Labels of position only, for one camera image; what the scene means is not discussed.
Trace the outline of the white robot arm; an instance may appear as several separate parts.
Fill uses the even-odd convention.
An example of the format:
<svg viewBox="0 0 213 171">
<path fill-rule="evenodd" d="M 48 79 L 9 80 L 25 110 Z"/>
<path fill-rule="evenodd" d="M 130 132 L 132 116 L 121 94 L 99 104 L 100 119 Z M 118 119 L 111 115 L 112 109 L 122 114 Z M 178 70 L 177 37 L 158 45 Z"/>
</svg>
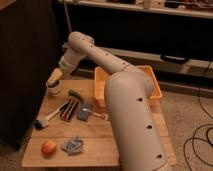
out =
<svg viewBox="0 0 213 171">
<path fill-rule="evenodd" d="M 52 87 L 62 76 L 72 73 L 85 57 L 110 75 L 104 100 L 123 169 L 172 171 L 149 106 L 154 83 L 144 71 L 97 47 L 92 37 L 74 31 L 46 86 Z"/>
</svg>

